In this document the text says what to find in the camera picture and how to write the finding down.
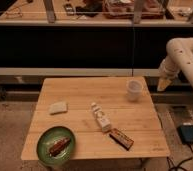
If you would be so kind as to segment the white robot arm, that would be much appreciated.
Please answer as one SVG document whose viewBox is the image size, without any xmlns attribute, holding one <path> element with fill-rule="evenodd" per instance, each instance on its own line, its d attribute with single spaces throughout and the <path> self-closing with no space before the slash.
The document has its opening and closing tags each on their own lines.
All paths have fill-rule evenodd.
<svg viewBox="0 0 193 171">
<path fill-rule="evenodd" d="M 164 91 L 180 71 L 193 88 L 193 38 L 173 38 L 166 45 L 166 57 L 159 66 L 157 90 Z"/>
</svg>

